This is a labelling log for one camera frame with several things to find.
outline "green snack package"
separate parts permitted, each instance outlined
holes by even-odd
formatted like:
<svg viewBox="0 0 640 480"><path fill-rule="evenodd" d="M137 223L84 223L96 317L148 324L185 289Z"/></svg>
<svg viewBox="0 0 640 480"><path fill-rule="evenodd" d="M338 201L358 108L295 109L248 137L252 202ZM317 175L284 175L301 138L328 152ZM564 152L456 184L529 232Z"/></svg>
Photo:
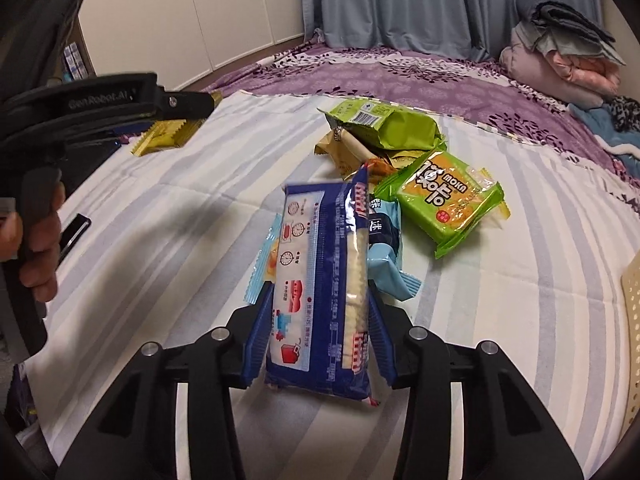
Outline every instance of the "green snack package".
<svg viewBox="0 0 640 480"><path fill-rule="evenodd" d="M401 105L353 98L324 114L332 128L343 125L362 142L383 150L430 152L444 141L432 118Z"/></svg>
<svg viewBox="0 0 640 480"><path fill-rule="evenodd" d="M380 182L374 195L398 200L402 211L436 242L436 258L464 240L504 201L502 187L485 170L475 170L442 147Z"/></svg>

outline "black object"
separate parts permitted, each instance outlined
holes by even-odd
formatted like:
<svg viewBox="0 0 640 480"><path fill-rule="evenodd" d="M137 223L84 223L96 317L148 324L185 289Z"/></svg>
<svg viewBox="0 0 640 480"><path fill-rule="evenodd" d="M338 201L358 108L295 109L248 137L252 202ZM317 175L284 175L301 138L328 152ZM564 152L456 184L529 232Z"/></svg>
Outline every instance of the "black object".
<svg viewBox="0 0 640 480"><path fill-rule="evenodd" d="M3 416L0 416L0 478L47 480L17 441Z"/></svg>
<svg viewBox="0 0 640 480"><path fill-rule="evenodd" d="M496 343L446 344L369 286L382 373L393 388L411 388L396 479L447 480L450 383L462 382L463 480L583 480L558 427ZM257 304L236 310L226 329L178 348L145 344L82 427L56 478L175 479L175 388L188 382L191 478L243 479L228 389L246 388L258 375L272 305L273 284L265 283ZM260 336L252 340L252 333Z"/></svg>
<svg viewBox="0 0 640 480"><path fill-rule="evenodd" d="M141 121L202 119L213 99L199 92L165 92L156 74L95 77L46 88L82 0L36 0L15 31L0 66L0 196L16 199L24 237L50 212L60 180L58 162L74 145L113 142L116 126ZM0 330L14 362L44 346L46 306L18 279L30 252L2 264Z"/></svg>
<svg viewBox="0 0 640 480"><path fill-rule="evenodd" d="M69 251L74 248L74 245L78 243L80 237L91 227L91 220L84 215L77 214L71 223L62 232L60 238L60 257L58 264L69 254Z"/></svg>
<svg viewBox="0 0 640 480"><path fill-rule="evenodd" d="M561 431L518 369L492 341L446 344L383 303L373 282L370 338L381 374L411 388L394 478L446 480L450 383L462 383L463 480L583 480Z"/></svg>
<svg viewBox="0 0 640 480"><path fill-rule="evenodd" d="M273 283L256 305L195 343L146 343L104 394L65 456L57 480L175 479L175 396L189 383L191 478L243 479L229 388L247 388L271 332Z"/></svg>
<svg viewBox="0 0 640 480"><path fill-rule="evenodd" d="M120 141L113 139L111 135L108 137L107 140L101 140L95 144L73 144L67 147L66 157L58 163L67 198L120 149L122 145Z"/></svg>

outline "purple floral bedspread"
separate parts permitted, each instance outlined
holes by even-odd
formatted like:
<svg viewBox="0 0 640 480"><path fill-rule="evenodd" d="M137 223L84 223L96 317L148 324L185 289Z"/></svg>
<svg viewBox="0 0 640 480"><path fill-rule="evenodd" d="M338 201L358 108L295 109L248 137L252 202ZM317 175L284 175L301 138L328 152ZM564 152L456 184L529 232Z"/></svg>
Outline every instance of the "purple floral bedspread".
<svg viewBox="0 0 640 480"><path fill-rule="evenodd" d="M386 47L330 49L309 42L269 64L254 63L228 74L207 90L216 88L225 96L238 90L369 96L426 108L548 144L569 159L587 158L640 187L563 103L510 79L493 61L475 63Z"/></svg>

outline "gold snack wrapper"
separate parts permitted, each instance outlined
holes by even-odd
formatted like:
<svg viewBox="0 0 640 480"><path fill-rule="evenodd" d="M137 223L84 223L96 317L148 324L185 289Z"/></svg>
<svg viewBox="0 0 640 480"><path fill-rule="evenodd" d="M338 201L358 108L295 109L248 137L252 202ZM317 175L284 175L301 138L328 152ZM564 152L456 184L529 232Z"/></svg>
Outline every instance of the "gold snack wrapper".
<svg viewBox="0 0 640 480"><path fill-rule="evenodd" d="M215 90L211 98L216 108L222 101L222 92ZM172 148L183 147L204 124L206 119L156 121L135 144L131 153L143 156L147 153L161 152Z"/></svg>
<svg viewBox="0 0 640 480"><path fill-rule="evenodd" d="M329 155L343 179L348 179L363 163L369 168L369 181L376 184L396 172L382 158L378 158L356 137L343 128L336 128L316 144L316 155Z"/></svg>
<svg viewBox="0 0 640 480"><path fill-rule="evenodd" d="M388 156L389 162L391 162L391 165L396 168L396 170L402 170L402 168L413 164L414 160L419 156L423 156L424 153L422 150L399 150L396 152L388 151L386 152L386 156Z"/></svg>

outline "snack pile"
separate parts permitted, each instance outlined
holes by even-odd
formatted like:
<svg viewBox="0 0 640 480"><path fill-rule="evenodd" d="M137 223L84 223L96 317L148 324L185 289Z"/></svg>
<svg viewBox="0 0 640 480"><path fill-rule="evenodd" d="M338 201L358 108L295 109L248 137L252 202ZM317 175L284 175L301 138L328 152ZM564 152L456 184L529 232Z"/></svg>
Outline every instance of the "snack pile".
<svg viewBox="0 0 640 480"><path fill-rule="evenodd" d="M402 214L436 242L440 258L504 192L487 170L447 151L425 113L372 99L343 101L316 145L343 182L285 187L285 206L258 254L245 299L275 283L266 382L356 400L370 398L367 280L398 301L422 283L402 270Z"/></svg>

